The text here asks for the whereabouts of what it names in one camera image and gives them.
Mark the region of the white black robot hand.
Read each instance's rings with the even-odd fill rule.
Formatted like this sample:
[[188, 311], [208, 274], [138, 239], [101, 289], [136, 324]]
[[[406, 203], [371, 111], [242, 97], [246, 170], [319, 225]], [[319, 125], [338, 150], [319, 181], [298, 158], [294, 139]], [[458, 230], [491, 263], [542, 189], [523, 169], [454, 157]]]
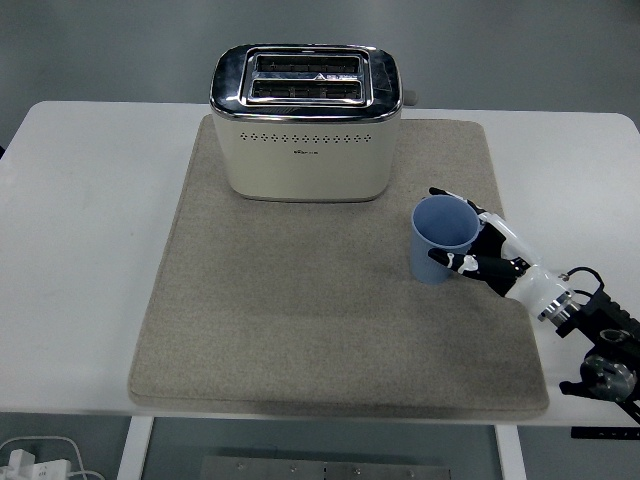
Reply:
[[476, 214], [480, 231], [465, 253], [442, 247], [429, 257], [464, 277], [486, 283], [495, 293], [522, 304], [530, 316], [555, 326], [579, 310], [575, 293], [559, 275], [542, 266], [541, 257], [496, 213], [458, 198]]

